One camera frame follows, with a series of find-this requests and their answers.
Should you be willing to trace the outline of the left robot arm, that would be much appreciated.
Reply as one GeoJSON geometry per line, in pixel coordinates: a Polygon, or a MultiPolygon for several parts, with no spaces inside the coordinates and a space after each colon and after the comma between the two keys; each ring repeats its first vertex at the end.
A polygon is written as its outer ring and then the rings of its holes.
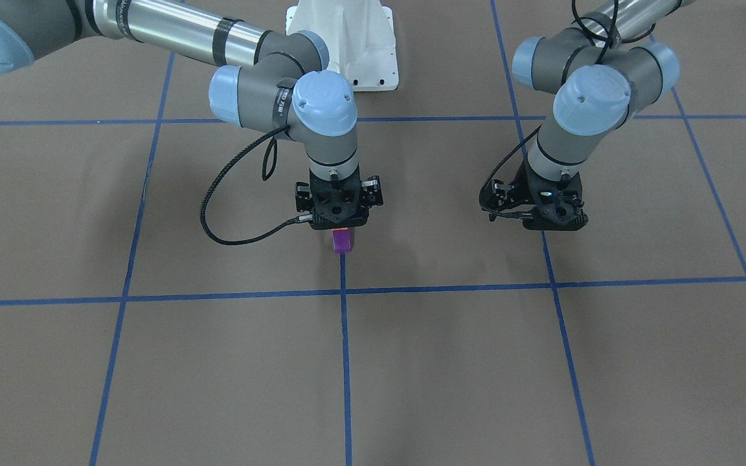
{"type": "Polygon", "coordinates": [[[599,142],[660,100],[681,65],[663,43],[640,45],[655,24],[686,1],[613,1],[545,38],[521,42],[512,74],[521,85],[554,95],[544,123],[521,142],[526,159],[511,183],[489,174],[479,194],[490,221],[521,220],[529,230],[584,227],[580,169],[599,142]]]}

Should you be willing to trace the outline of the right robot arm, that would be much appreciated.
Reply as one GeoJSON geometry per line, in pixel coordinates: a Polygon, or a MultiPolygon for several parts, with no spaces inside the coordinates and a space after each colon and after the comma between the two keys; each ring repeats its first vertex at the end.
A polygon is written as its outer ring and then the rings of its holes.
{"type": "Polygon", "coordinates": [[[0,1],[0,136],[4,129],[71,130],[68,150],[98,161],[125,135],[228,125],[246,136],[199,199],[210,206],[252,153],[261,180],[293,145],[306,170],[282,227],[362,227],[384,203],[360,167],[353,85],[328,70],[313,32],[275,32],[183,1],[0,1]]]}

